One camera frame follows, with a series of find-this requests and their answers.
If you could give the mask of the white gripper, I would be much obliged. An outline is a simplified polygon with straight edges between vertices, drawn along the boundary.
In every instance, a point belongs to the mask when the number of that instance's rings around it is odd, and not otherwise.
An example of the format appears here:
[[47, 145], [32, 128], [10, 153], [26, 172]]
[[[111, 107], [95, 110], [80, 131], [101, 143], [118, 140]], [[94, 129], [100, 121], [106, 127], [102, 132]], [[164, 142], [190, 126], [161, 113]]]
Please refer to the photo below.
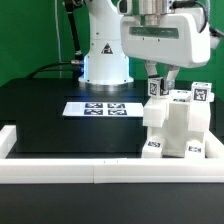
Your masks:
[[158, 76], [156, 62], [168, 64], [164, 76], [166, 90], [175, 88], [180, 67], [204, 66], [210, 59], [209, 26], [201, 31], [204, 23], [201, 8], [182, 8], [162, 15], [158, 26], [140, 22], [140, 16], [121, 19], [123, 51], [129, 57], [149, 60], [144, 64], [149, 79]]

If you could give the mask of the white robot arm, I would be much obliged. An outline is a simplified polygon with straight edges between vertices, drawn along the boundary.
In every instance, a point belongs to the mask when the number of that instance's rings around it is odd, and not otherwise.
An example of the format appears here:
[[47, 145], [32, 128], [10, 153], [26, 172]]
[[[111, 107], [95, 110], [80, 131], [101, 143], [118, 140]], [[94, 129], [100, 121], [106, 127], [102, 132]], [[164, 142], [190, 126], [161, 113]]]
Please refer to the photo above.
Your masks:
[[167, 66], [163, 88], [171, 90], [179, 69], [201, 67], [224, 32], [209, 24], [198, 0], [84, 0], [90, 18], [90, 51], [84, 81], [91, 85], [130, 82], [128, 59], [146, 62], [148, 76], [155, 65]]

